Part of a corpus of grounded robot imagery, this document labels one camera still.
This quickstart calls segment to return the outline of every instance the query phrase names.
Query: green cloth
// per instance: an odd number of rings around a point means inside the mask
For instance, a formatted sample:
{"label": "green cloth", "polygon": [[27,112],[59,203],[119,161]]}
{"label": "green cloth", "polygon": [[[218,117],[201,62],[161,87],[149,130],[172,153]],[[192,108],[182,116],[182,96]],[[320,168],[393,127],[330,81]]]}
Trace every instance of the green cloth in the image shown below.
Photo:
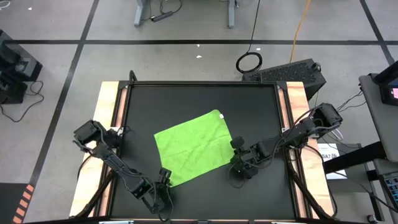
{"label": "green cloth", "polygon": [[155,134],[162,167],[172,171],[172,186],[229,163],[232,139],[220,114],[213,110]]}

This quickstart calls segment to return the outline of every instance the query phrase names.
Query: black keyboard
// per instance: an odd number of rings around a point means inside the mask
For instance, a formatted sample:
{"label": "black keyboard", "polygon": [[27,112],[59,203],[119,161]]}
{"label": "black keyboard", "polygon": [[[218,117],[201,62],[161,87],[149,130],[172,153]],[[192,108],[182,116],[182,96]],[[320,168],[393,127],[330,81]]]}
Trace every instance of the black keyboard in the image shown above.
{"label": "black keyboard", "polygon": [[250,81],[259,81],[261,75],[264,81],[297,81],[301,80],[304,84],[315,82],[317,79],[313,75],[314,71],[307,63],[296,63],[282,68],[258,71],[249,76]]}
{"label": "black keyboard", "polygon": [[398,209],[398,172],[383,175],[383,178],[384,180],[380,180],[381,184],[394,204],[394,207]]}

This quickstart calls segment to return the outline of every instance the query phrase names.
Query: gray floor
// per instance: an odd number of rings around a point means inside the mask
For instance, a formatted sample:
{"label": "gray floor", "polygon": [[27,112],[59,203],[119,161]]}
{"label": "gray floor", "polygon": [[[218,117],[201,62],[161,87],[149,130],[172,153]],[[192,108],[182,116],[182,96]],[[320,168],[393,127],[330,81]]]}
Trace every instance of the gray floor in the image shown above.
{"label": "gray floor", "polygon": [[[146,22],[135,28],[134,0],[99,0],[87,39],[90,40],[202,40],[250,39],[257,1],[238,0],[234,29],[228,29],[226,3],[216,0],[182,0],[180,12],[164,21]],[[0,11],[0,29],[18,40],[78,40],[94,0],[13,0]],[[263,0],[254,38],[292,40],[306,0]],[[384,38],[398,40],[396,0],[367,0]],[[165,11],[178,7],[165,2]],[[159,2],[152,2],[159,13]],[[377,40],[359,0],[312,0],[299,40]],[[39,80],[45,83],[45,100],[17,124],[0,116],[0,182],[28,183],[42,148],[55,106],[75,55],[75,44],[23,45],[44,68]],[[240,80],[235,69],[248,45],[84,45],[62,108],[57,128],[37,183],[25,222],[67,218],[76,187],[76,172],[83,154],[72,144],[73,131],[93,117],[102,81],[126,80],[131,69],[139,80]],[[289,62],[291,45],[253,45],[263,57],[263,68]],[[398,58],[398,46],[388,49]],[[294,60],[313,58],[322,65],[327,84],[318,103],[342,104],[359,91],[358,77],[380,72],[388,62],[379,45],[298,45]],[[244,68],[256,63],[247,58]],[[22,105],[4,106],[19,117],[37,100],[27,96]],[[364,101],[356,98],[352,104]],[[344,142],[367,145],[378,140],[366,106],[342,112]],[[372,214],[368,195],[337,194],[338,217],[366,221]]]}

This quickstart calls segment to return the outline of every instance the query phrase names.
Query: floor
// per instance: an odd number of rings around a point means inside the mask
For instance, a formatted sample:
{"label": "floor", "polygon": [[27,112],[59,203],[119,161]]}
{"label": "floor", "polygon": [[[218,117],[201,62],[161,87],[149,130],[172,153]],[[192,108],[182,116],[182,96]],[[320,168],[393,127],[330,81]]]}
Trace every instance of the floor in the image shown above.
{"label": "floor", "polygon": [[[45,83],[45,100],[20,123],[0,116],[0,182],[35,187],[25,222],[68,218],[83,158],[72,133],[93,117],[102,81],[127,80],[131,69],[139,80],[241,79],[235,62],[248,49],[257,1],[238,0],[234,29],[226,27],[227,3],[182,2],[172,17],[138,28],[134,0],[12,0],[0,11],[0,29],[44,66],[39,80]],[[262,55],[263,68],[289,62],[305,3],[261,1],[251,49]],[[179,1],[164,5],[164,11],[175,10]],[[151,6],[158,15],[159,2]],[[321,64],[327,84],[319,103],[342,104],[359,91],[359,76],[380,72],[398,58],[397,7],[396,0],[311,2],[294,61],[313,58]],[[245,59],[243,69],[256,60]],[[27,96],[23,104],[4,109],[16,118],[36,100]],[[352,105],[363,101],[358,97]],[[342,116],[345,143],[378,140],[366,106]],[[365,222],[373,213],[364,193],[336,194],[336,200],[343,220]]]}

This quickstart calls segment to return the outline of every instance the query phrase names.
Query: black tabletop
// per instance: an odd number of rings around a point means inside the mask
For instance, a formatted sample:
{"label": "black tabletop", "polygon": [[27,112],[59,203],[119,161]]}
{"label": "black tabletop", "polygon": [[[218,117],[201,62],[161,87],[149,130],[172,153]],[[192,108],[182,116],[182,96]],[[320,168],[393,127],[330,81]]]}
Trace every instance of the black tabletop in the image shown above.
{"label": "black tabletop", "polygon": [[398,106],[382,103],[379,86],[369,75],[361,76],[359,82],[387,158],[398,162]]}
{"label": "black tabletop", "polygon": [[[279,110],[273,86],[135,86],[132,88],[121,158],[154,180],[160,157],[154,134],[219,110],[232,137],[245,146],[280,133]],[[229,164],[172,188],[173,219],[294,219],[292,196],[283,156],[260,170],[241,189],[226,180]],[[119,179],[111,215],[157,218],[137,201]]]}

